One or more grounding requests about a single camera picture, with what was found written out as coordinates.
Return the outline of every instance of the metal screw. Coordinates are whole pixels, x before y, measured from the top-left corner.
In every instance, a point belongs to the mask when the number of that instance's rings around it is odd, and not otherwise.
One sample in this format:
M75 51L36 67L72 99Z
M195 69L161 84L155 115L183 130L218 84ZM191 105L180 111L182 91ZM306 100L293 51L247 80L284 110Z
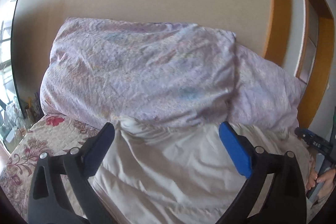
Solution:
M71 155L76 155L79 152L79 148L78 147L73 147L70 150L70 154Z
M294 158L295 157L295 155L294 155L294 153L292 151L288 151L287 152L287 156L290 157L290 158Z
M40 155L40 159L45 159L47 156L48 156L48 154L47 154L46 152L43 152L43 153Z
M265 151L265 149L263 149L261 146L257 146L257 147L255 148L255 151L256 151L258 154L262 154L262 153Z

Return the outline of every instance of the wooden trim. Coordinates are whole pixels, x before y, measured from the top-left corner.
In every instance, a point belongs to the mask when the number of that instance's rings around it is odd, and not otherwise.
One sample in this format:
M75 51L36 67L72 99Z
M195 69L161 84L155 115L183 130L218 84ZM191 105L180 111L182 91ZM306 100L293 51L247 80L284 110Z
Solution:
M303 41L302 41L302 51L300 53L300 59L299 59L299 66L296 71L295 77L299 78L303 66L303 60L305 58L305 52L306 52L306 46L307 46L307 40L309 36L309 0L304 0L304 8L305 8L305 28L303 33Z
M263 57L281 66L287 51L292 0L271 0L268 34Z
M298 106L298 121L300 127L308 128L320 106L329 81L334 55L334 20L319 17L319 41L313 70Z

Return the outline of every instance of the purple fabric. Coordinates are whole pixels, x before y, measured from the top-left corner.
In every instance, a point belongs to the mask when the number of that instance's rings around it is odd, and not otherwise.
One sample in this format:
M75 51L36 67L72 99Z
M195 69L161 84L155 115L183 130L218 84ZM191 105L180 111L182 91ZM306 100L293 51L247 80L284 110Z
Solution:
M297 123L304 86L235 44L235 34L187 23L68 18L41 85L45 113L102 128L127 115L156 126Z

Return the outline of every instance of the floral pattern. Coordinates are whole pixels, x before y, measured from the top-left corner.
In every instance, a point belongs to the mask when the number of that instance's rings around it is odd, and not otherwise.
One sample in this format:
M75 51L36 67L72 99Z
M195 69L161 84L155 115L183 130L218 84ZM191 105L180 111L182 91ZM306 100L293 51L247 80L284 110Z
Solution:
M0 186L8 199L27 220L28 196L32 174L41 153L61 155L74 146L80 147L87 138L97 135L98 130L62 114L44 116L26 134L7 161L0 175ZM69 183L67 176L61 176ZM73 205L81 214L80 207Z

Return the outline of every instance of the blue gripper pad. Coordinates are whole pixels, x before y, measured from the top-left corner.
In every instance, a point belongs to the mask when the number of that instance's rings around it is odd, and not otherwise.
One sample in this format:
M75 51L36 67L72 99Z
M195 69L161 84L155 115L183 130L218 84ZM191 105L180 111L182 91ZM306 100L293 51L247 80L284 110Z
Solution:
M219 126L219 138L229 153L239 174L247 179L252 175L252 161L243 146L237 139L237 134L228 122Z

